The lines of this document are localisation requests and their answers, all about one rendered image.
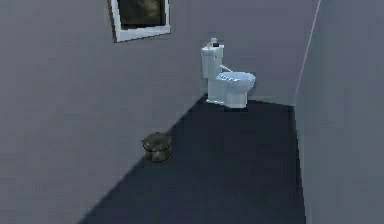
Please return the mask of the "white toilet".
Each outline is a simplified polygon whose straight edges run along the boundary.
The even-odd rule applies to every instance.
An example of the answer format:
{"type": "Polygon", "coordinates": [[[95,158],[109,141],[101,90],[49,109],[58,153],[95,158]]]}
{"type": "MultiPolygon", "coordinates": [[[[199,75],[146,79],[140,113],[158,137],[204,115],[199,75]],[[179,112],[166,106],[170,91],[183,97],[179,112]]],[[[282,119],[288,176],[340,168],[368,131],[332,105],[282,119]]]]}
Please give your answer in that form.
{"type": "Polygon", "coordinates": [[[252,73],[232,71],[222,63],[224,46],[201,49],[202,75],[207,80],[207,103],[229,108],[245,108],[248,93],[256,77],[252,73]]]}

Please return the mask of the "dark brass round bin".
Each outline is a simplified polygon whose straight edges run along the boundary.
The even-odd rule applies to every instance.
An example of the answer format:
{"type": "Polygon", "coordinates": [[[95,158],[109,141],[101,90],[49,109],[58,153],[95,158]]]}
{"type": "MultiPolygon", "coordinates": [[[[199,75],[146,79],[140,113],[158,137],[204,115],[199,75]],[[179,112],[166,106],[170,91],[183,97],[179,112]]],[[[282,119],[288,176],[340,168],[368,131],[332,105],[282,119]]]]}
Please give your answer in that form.
{"type": "Polygon", "coordinates": [[[166,133],[155,132],[142,140],[145,157],[150,162],[163,162],[172,155],[172,137],[166,133]]]}

